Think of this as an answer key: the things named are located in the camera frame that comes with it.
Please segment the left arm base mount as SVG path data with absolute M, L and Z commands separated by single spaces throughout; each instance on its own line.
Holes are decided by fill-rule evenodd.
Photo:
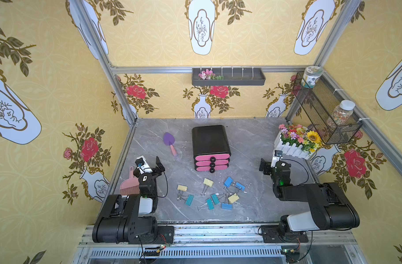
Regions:
M 174 240 L 175 228 L 171 225 L 161 225 L 154 229 L 153 233 L 139 235 L 136 242 L 142 244 L 172 244 Z

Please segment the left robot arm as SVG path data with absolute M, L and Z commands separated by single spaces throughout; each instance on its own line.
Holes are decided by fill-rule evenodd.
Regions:
M 145 157 L 136 159 L 120 193 L 107 196 L 92 231 L 94 243 L 153 243 L 159 235 L 158 223 L 151 216 L 158 205 L 157 178 L 165 172 L 159 157 L 156 166 Z

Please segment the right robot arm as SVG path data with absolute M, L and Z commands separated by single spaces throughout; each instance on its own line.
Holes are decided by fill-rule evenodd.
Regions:
M 336 183 L 291 184 L 291 165 L 278 160 L 261 159 L 259 171 L 270 176 L 273 193 L 280 201 L 308 203 L 303 213 L 282 216 L 277 234 L 280 237 L 302 234 L 308 231 L 344 231 L 357 228 L 360 217 L 343 190 Z

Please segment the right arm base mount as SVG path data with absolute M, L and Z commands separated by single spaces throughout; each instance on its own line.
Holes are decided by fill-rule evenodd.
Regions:
M 257 233 L 266 244 L 276 243 L 307 243 L 309 242 L 306 232 L 284 231 L 277 225 L 262 225 Z

